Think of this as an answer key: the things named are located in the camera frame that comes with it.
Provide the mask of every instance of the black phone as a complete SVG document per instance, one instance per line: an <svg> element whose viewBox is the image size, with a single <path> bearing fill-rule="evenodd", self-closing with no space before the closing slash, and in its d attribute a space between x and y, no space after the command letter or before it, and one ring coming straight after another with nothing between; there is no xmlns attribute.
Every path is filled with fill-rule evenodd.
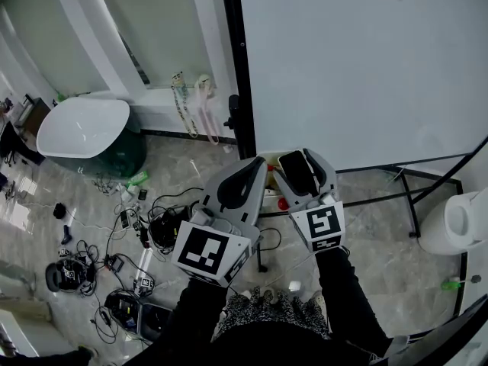
<svg viewBox="0 0 488 366"><path fill-rule="evenodd" d="M313 197L319 194L312 171L300 150L281 156L278 162L288 181L299 194L311 193Z"/></svg>
<svg viewBox="0 0 488 366"><path fill-rule="evenodd" d="M146 196L147 196L147 190L141 190L141 191L139 191L139 197L137 197L137 199L139 201L145 201Z"/></svg>
<svg viewBox="0 0 488 366"><path fill-rule="evenodd" d="M129 227L129 218L127 217L127 212L125 210L120 213L120 221L122 222L122 229Z"/></svg>

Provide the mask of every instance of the black sleeve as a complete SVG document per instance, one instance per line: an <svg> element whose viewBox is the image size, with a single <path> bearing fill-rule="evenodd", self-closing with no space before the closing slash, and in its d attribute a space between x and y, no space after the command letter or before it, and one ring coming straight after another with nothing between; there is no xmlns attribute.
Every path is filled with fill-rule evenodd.
<svg viewBox="0 0 488 366"><path fill-rule="evenodd" d="M126 364L148 364L159 358L168 361L178 354L203 353L226 306L226 294L225 287L191 279L161 336Z"/></svg>
<svg viewBox="0 0 488 366"><path fill-rule="evenodd" d="M315 256L333 338L384 355L391 339L376 320L346 252L333 248Z"/></svg>

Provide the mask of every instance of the marble floor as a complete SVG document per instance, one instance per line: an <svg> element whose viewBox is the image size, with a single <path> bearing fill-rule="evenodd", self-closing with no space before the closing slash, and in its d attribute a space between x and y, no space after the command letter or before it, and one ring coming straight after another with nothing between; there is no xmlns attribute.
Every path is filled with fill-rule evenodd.
<svg viewBox="0 0 488 366"><path fill-rule="evenodd" d="M143 169L149 179L143 183L147 199L143 213L161 194L177 194L189 187L203 187L215 171L237 159L237 151L226 153L222 146L209 143L148 136L148 155ZM96 297L76 294L53 294L47 290L45 267L57 260L59 242L63 237L63 221L53 216L53 206L64 203L77 220L85 225L114 225L114 208L120 196L107 197L92 183L91 178L67 171L47 160L40 167L30 167L18 161L12 167L2 164L0 172L23 184L23 191L14 200L5 202L0 197L0 261L12 263L32 271L37 276L36 297L50 303L53 322L58 330L73 344L95 347L101 357L100 364L123 364L142 350L142 344L129 340L122 332L113 345L104 344L90 323L98 307ZM339 193L344 202L359 201L370 197L401 192L401 182L394 181L395 174L380 170L350 172L339 175ZM408 176L411 188L429 185L431 181ZM455 194L453 185L444 185L421 202L419 219L440 201ZM163 198L161 203L190 204L199 198L199 191L189 191L177 198ZM389 336L421 332L447 321L453 313L456 292L440 290L444 279L457 275L458 256L444 257L423 252L417 241L409 239L412 229L406 199L400 198L367 206L346 209L346 246L356 275L368 297L377 318ZM256 258L252 257L233 282L236 291L256 285L270 284L286 288L290 281L300 281L301 297L306 299L319 290L319 275L315 260L302 244L287 217L262 219L261 229L275 227L283 240L279 248L262 253L262 263L268 272L258 273ZM107 245L108 230L84 227L73 221L71 232L74 242L68 247L75 250L75 243L84 239L95 244L101 256ZM275 231L263 233L262 248L278 242ZM109 247L110 253L122 252L139 263L143 247L133 230L116 233ZM156 277L156 289L151 302L174 307L179 294L188 283L170 259L155 254L148 272ZM130 285L136 270L125 265L120 271L121 280ZM103 303L107 294L119 287L112 273L102 269L98 274L96 294Z"/></svg>

